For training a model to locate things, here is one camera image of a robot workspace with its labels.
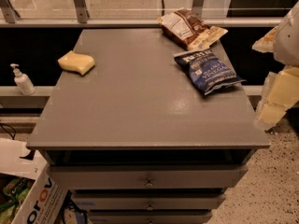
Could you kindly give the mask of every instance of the box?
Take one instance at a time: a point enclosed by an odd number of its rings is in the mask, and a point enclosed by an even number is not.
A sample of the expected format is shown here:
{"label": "box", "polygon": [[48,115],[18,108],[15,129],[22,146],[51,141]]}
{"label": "box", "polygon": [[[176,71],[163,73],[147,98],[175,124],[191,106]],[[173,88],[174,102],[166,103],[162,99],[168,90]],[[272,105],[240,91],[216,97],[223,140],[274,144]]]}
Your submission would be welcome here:
{"label": "box", "polygon": [[50,166],[38,151],[32,160],[22,159],[30,153],[25,142],[0,138],[0,150],[0,174],[35,180],[12,224],[53,224],[67,190],[60,189],[50,178]]}

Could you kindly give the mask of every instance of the table top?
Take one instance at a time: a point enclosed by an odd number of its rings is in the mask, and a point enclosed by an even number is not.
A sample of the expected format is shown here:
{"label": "table top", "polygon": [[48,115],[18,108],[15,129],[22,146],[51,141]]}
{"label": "table top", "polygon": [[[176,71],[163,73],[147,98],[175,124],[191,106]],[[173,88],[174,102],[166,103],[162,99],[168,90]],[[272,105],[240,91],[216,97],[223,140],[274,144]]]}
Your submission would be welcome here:
{"label": "table top", "polygon": [[[231,66],[220,42],[212,50]],[[84,30],[74,51],[96,66],[84,77],[62,73],[31,149],[269,146],[242,86],[204,96],[174,61],[183,49],[160,29]]]}

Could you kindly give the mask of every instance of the yellow sponge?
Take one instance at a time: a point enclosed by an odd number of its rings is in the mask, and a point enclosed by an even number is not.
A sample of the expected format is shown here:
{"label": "yellow sponge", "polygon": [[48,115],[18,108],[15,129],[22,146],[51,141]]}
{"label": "yellow sponge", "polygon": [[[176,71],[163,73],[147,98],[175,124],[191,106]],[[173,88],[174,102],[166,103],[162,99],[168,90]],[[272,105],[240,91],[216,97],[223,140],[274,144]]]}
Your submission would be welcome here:
{"label": "yellow sponge", "polygon": [[94,59],[91,56],[76,54],[70,50],[58,60],[58,64],[64,70],[79,72],[84,76],[94,67]]}

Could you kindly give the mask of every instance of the drawer unit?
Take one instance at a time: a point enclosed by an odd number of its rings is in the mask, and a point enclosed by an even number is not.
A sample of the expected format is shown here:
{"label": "drawer unit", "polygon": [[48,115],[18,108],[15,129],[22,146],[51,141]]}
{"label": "drawer unit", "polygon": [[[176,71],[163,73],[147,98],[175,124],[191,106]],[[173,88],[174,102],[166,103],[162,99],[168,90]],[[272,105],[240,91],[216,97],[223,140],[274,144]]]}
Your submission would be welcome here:
{"label": "drawer unit", "polygon": [[91,212],[93,224],[200,224],[207,223],[212,215],[207,211],[186,212]]}
{"label": "drawer unit", "polygon": [[[211,48],[234,69],[221,42]],[[96,66],[62,73],[27,145],[52,179],[94,224],[207,223],[269,147],[242,86],[198,93],[161,29],[84,30],[74,51]]]}
{"label": "drawer unit", "polygon": [[198,194],[196,192],[175,190],[167,193],[167,190],[142,192],[123,191],[111,193],[103,191],[102,194],[78,194],[72,195],[72,200],[82,210],[199,210],[216,209],[225,200],[223,194]]}
{"label": "drawer unit", "polygon": [[51,167],[52,178],[66,189],[231,188],[247,166],[104,166]]}

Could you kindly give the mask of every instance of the pump bottle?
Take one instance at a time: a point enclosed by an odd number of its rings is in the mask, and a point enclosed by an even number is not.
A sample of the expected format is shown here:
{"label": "pump bottle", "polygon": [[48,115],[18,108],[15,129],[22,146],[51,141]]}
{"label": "pump bottle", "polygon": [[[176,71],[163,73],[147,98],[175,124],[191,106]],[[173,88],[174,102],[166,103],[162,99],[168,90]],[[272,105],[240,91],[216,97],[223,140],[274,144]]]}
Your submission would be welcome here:
{"label": "pump bottle", "polygon": [[11,64],[10,65],[13,68],[13,73],[15,74],[15,82],[17,86],[19,87],[20,91],[23,95],[30,95],[33,94],[36,91],[36,87],[31,82],[30,78],[23,74],[17,67],[18,64]]}

